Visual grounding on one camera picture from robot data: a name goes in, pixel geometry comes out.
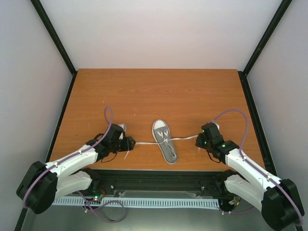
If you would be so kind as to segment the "grey canvas sneaker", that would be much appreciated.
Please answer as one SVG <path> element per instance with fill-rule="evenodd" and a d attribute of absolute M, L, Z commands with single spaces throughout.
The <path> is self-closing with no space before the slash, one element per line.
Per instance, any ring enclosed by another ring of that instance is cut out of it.
<path fill-rule="evenodd" d="M 171 140 L 170 129 L 164 120 L 158 119 L 154 121 L 152 135 L 154 140 L 158 143 L 165 161 L 168 164 L 175 164 L 178 160 L 178 155 L 173 141 Z"/>

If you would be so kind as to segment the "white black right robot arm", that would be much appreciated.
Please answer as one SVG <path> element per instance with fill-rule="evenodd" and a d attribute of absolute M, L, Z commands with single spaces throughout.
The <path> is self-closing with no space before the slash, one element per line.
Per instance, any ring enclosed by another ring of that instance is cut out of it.
<path fill-rule="evenodd" d="M 225 141 L 216 123 L 201 127 L 195 145 L 230 167 L 217 180 L 220 194 L 233 193 L 260 211 L 275 231 L 293 224 L 301 226 L 305 211 L 296 184 L 280 179 L 249 158 L 231 140 Z"/>

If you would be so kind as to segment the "white shoelace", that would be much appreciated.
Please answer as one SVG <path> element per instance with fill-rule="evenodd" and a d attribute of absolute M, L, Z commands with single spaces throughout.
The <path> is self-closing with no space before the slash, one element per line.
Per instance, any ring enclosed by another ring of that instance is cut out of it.
<path fill-rule="evenodd" d="M 171 140 L 172 141 L 184 141 L 184 140 L 191 140 L 195 138 L 197 138 L 197 135 L 184 137 L 184 138 L 172 138 L 171 137 Z M 145 141 L 145 142 L 136 142 L 136 145 L 157 145 L 158 146 L 158 143 L 156 141 Z"/>

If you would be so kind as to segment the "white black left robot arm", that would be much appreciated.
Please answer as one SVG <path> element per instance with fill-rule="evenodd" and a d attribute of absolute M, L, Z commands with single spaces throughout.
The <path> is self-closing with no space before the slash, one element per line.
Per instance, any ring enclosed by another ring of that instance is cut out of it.
<path fill-rule="evenodd" d="M 40 214 L 68 194 L 84 190 L 96 193 L 100 181 L 88 165 L 103 160 L 110 153 L 133 150 L 136 142 L 125 132 L 125 124 L 110 124 L 105 133 L 99 133 L 71 154 L 47 163 L 34 162 L 16 190 L 23 206 Z"/>

